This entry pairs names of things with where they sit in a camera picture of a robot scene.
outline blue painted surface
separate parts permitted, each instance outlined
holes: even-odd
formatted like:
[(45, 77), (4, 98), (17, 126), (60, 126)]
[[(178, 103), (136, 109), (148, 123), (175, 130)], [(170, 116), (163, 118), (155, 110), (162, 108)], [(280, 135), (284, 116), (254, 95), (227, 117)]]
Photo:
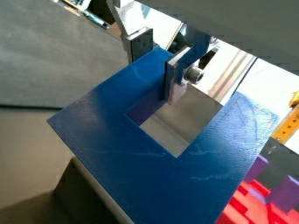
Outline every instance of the blue painted surface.
[[(134, 122), (136, 107), (144, 119), (140, 105), (155, 91), (163, 92), (170, 57), (155, 48), (48, 122), (135, 223), (211, 224), (278, 117), (235, 93), (184, 153), (174, 157)], [(151, 103), (158, 109), (164, 102), (158, 97)]]

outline yellow part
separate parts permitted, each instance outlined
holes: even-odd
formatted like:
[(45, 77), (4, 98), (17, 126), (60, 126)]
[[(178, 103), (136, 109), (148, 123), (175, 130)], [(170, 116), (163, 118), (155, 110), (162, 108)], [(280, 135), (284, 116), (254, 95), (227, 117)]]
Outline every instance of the yellow part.
[(288, 113), (286, 119), (279, 124), (275, 133), (272, 134), (272, 138), (282, 144), (287, 142), (290, 137), (299, 129), (299, 104)]
[(294, 98), (288, 102), (290, 108), (295, 107), (299, 104), (299, 91), (294, 93)]

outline gray floor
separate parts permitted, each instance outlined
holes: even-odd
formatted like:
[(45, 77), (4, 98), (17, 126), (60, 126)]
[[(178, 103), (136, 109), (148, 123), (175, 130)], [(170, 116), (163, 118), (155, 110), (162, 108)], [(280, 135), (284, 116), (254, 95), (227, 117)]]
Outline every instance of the gray floor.
[(127, 65), (122, 42), (53, 1), (0, 6), (0, 104), (64, 107)]
[(52, 191), (62, 178), (72, 153), (47, 123), (53, 113), (0, 108), (0, 209)]

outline purple object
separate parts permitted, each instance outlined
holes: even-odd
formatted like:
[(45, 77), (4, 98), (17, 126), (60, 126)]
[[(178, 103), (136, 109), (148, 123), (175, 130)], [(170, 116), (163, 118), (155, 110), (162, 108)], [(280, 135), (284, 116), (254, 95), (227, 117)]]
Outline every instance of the purple object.
[(251, 181), (258, 178), (259, 174), (267, 168), (267, 164), (267, 159), (259, 155), (244, 178), (247, 183), (251, 183)]
[(299, 204), (299, 181), (288, 175), (279, 187), (268, 194), (267, 199), (288, 213)]
[(263, 197), (252, 188), (248, 189), (248, 192), (255, 196), (255, 198), (266, 205), (267, 198)]

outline red block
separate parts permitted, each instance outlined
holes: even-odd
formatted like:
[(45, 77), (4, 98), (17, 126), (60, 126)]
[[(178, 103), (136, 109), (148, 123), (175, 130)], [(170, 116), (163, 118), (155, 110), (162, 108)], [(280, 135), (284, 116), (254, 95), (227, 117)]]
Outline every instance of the red block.
[(247, 195), (248, 194), (248, 189), (250, 189), (250, 184), (246, 181), (242, 181), (240, 185), (238, 187), (238, 191), (240, 191), (242, 194)]
[(254, 180), (251, 183), (250, 183), (251, 187), (254, 188), (254, 190), (263, 196), (266, 197), (271, 191), (256, 181)]
[(298, 224), (299, 223), (299, 213), (292, 209), (287, 216), (290, 217), (290, 224)]
[(244, 214), (248, 210), (248, 208), (244, 206), (244, 195), (239, 191), (235, 191), (230, 200), (230, 204), (242, 214)]
[(268, 224), (290, 223), (290, 218), (287, 214), (272, 203), (267, 205), (267, 217), (268, 217)]
[(268, 224), (266, 205), (251, 193), (244, 198), (244, 206), (247, 207), (246, 217), (250, 223)]
[(218, 224), (248, 224), (248, 219), (242, 213), (228, 204), (223, 210), (222, 216), (216, 222)]

